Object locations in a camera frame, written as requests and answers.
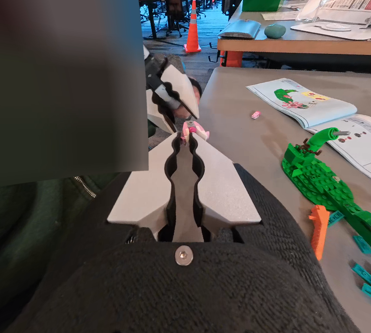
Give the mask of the dark green oval object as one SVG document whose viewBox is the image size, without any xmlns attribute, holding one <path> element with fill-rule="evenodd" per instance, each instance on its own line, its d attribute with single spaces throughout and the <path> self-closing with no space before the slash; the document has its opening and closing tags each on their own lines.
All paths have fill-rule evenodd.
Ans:
<svg viewBox="0 0 371 333">
<path fill-rule="evenodd" d="M 277 23 L 268 25 L 264 29 L 264 35 L 268 39 L 280 39 L 286 33 L 286 27 Z"/>
</svg>

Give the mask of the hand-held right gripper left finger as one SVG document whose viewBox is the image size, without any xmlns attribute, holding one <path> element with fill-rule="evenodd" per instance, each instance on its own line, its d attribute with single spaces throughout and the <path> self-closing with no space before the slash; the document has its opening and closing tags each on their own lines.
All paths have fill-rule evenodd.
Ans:
<svg viewBox="0 0 371 333">
<path fill-rule="evenodd" d="M 176 132 L 148 153 L 147 171 L 132 172 L 107 221 L 149 228 L 158 241 L 173 241 L 176 225 L 175 187 L 181 135 Z"/>
</svg>

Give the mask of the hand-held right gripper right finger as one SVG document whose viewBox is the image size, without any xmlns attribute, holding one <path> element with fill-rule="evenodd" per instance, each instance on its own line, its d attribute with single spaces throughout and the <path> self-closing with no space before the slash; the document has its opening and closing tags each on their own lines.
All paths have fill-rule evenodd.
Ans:
<svg viewBox="0 0 371 333">
<path fill-rule="evenodd" d="M 256 225 L 259 215 L 231 159 L 196 133 L 189 135 L 194 184 L 193 216 L 203 237 L 222 228 Z"/>
</svg>

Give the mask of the pile of teal lego bricks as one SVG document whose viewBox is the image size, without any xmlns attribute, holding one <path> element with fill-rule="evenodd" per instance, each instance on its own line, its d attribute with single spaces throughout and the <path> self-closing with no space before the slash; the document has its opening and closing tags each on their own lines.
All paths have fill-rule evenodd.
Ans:
<svg viewBox="0 0 371 333">
<path fill-rule="evenodd" d="M 345 216 L 341 214 L 340 211 L 333 212 L 329 217 L 328 227 L 335 225 L 336 223 L 340 222 L 341 220 L 345 219 Z M 354 243 L 357 245 L 359 251 L 365 255 L 371 255 L 371 248 L 370 245 L 362 238 L 360 235 L 353 235 L 352 236 Z M 371 298 L 371 275 L 370 272 L 367 271 L 363 266 L 359 265 L 358 263 L 351 261 L 350 267 L 352 272 L 362 281 L 362 286 L 359 287 L 360 290 L 365 294 L 368 298 Z"/>
</svg>

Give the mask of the paper sheet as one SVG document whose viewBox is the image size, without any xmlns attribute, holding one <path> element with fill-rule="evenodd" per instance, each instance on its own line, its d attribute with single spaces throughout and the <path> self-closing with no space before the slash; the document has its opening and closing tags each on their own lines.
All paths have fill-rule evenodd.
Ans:
<svg viewBox="0 0 371 333">
<path fill-rule="evenodd" d="M 299 11 L 280 11 L 261 14 L 265 21 L 293 21 L 296 20 Z"/>
</svg>

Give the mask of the orange traffic cone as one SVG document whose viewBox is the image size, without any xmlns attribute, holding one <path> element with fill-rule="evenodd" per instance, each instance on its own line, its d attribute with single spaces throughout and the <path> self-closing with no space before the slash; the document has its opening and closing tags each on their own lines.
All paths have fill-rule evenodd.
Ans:
<svg viewBox="0 0 371 333">
<path fill-rule="evenodd" d="M 196 53 L 202 50 L 198 43 L 196 0 L 192 1 L 192 11 L 188 28 L 188 38 L 187 43 L 184 44 L 184 50 L 186 53 Z"/>
</svg>

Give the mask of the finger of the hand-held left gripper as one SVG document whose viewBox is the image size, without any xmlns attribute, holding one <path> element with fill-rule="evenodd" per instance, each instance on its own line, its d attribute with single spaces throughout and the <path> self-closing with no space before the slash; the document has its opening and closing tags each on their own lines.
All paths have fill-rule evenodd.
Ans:
<svg viewBox="0 0 371 333">
<path fill-rule="evenodd" d="M 169 134 L 178 132 L 174 117 L 170 115 L 170 110 L 158 103 L 158 97 L 155 97 L 156 100 L 154 100 L 154 94 L 152 90 L 146 90 L 147 119 L 156 127 Z"/>
<path fill-rule="evenodd" d="M 160 104 L 171 111 L 183 105 L 192 114 L 192 117 L 198 119 L 200 115 L 197 99 L 188 76 L 174 65 L 167 65 L 161 80 L 163 84 L 156 90 L 152 90 L 161 100 Z"/>
</svg>

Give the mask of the white flat base plate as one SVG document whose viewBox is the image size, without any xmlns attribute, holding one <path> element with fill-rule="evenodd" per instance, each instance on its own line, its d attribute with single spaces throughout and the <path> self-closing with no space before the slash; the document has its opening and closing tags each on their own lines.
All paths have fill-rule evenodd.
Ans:
<svg viewBox="0 0 371 333">
<path fill-rule="evenodd" d="M 316 21 L 314 23 L 294 25 L 290 29 L 328 37 L 366 41 L 371 39 L 371 26 L 350 23 Z"/>
</svg>

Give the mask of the orange brick separator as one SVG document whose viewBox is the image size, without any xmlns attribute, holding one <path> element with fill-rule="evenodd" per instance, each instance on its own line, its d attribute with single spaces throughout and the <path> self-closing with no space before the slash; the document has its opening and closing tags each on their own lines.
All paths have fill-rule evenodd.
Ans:
<svg viewBox="0 0 371 333">
<path fill-rule="evenodd" d="M 311 247 L 318 261 L 322 259 L 330 212 L 322 205 L 315 205 L 311 209 L 309 219 L 313 221 L 313 235 Z"/>
</svg>

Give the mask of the wood edged work table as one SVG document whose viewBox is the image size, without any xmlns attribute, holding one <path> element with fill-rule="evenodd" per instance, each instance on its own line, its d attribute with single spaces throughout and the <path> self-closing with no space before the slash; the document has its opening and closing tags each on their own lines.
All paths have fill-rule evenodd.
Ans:
<svg viewBox="0 0 371 333">
<path fill-rule="evenodd" d="M 287 65 L 301 70 L 354 71 L 370 73 L 370 41 L 352 41 L 313 33 L 292 30 L 296 21 L 265 21 L 261 12 L 244 12 L 242 3 L 229 18 L 229 23 L 239 19 L 254 20 L 261 24 L 254 39 L 217 40 L 221 52 L 254 53 L 268 59 L 268 67 L 278 69 Z M 286 28 L 280 39 L 267 39 L 264 29 L 270 23 Z"/>
</svg>

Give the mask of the green lego leaf build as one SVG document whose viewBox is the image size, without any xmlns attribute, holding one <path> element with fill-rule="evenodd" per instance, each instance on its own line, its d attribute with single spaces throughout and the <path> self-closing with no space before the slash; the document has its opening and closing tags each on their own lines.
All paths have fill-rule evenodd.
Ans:
<svg viewBox="0 0 371 333">
<path fill-rule="evenodd" d="M 300 193 L 315 205 L 339 211 L 350 226 L 371 245 L 371 214 L 355 204 L 348 185 L 318 159 L 322 146 L 335 141 L 347 131 L 330 127 L 306 138 L 301 145 L 288 144 L 282 169 Z"/>
</svg>

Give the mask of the lego instruction booklet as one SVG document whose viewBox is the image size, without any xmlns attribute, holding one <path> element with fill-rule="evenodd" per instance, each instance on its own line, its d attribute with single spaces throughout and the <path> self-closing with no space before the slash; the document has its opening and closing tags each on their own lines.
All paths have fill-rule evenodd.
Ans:
<svg viewBox="0 0 371 333">
<path fill-rule="evenodd" d="M 312 134 L 330 127 L 349 131 L 349 135 L 337 137 L 328 144 L 360 172 L 371 177 L 371 119 L 357 113 L 353 104 L 316 93 L 287 78 L 246 88 L 294 118 Z"/>
</svg>

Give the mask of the person's left hand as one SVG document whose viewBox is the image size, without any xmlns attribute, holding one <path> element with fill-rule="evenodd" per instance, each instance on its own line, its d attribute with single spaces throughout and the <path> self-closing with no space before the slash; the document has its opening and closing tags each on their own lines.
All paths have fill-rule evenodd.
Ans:
<svg viewBox="0 0 371 333">
<path fill-rule="evenodd" d="M 194 77 L 188 76 L 188 78 L 193 86 L 194 94 L 197 99 L 197 104 L 199 104 L 200 99 L 202 97 L 201 85 Z M 182 119 L 189 119 L 192 116 L 192 114 L 183 105 L 180 105 L 176 110 L 174 110 L 173 114 L 174 114 L 174 117 L 182 118 Z"/>
</svg>

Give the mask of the grey padded pouch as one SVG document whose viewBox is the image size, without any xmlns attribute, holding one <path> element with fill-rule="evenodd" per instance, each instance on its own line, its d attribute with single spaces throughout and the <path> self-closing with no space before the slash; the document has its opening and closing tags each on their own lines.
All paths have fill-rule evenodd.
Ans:
<svg viewBox="0 0 371 333">
<path fill-rule="evenodd" d="M 239 19 L 229 21 L 218 34 L 218 39 L 253 40 L 260 30 L 261 24 L 254 20 Z"/>
</svg>

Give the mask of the pink lego flower piece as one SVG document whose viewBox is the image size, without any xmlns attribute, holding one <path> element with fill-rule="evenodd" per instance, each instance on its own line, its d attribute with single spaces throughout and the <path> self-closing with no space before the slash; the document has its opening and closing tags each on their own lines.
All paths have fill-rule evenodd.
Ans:
<svg viewBox="0 0 371 333">
<path fill-rule="evenodd" d="M 181 140 L 183 145 L 187 145 L 191 133 L 197 134 L 199 137 L 207 141 L 210 136 L 209 131 L 205 131 L 204 128 L 196 121 L 186 121 L 183 123 Z"/>
</svg>

